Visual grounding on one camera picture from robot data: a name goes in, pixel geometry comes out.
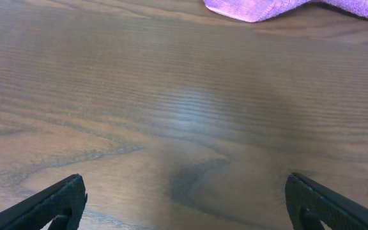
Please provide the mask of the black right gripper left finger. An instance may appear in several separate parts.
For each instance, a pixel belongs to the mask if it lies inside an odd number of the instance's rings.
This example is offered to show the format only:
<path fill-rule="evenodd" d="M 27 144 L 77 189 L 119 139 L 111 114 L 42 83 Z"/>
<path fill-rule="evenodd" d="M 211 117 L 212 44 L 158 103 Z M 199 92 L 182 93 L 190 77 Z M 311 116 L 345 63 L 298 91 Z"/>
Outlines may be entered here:
<path fill-rule="evenodd" d="M 0 230 L 77 229 L 88 196 L 80 174 L 73 174 L 0 212 Z"/>

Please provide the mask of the purple microfiber cloth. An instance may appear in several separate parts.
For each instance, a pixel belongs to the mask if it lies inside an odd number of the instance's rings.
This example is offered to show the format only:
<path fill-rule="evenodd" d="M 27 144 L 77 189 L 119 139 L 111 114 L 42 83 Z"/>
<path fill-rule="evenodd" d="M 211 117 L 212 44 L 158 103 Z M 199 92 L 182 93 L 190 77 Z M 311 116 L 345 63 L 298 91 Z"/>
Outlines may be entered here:
<path fill-rule="evenodd" d="M 261 22 L 293 10 L 310 0 L 204 0 L 207 9 L 244 22 Z M 360 17 L 368 18 L 368 0 L 320 0 Z"/>

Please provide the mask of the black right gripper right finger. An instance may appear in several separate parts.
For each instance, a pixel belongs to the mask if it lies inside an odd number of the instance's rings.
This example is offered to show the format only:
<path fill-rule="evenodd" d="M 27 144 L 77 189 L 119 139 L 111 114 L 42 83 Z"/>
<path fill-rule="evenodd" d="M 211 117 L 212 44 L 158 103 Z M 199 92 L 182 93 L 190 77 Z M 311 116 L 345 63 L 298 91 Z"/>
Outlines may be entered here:
<path fill-rule="evenodd" d="M 368 230 L 368 209 L 293 172 L 285 185 L 286 207 L 294 230 Z"/>

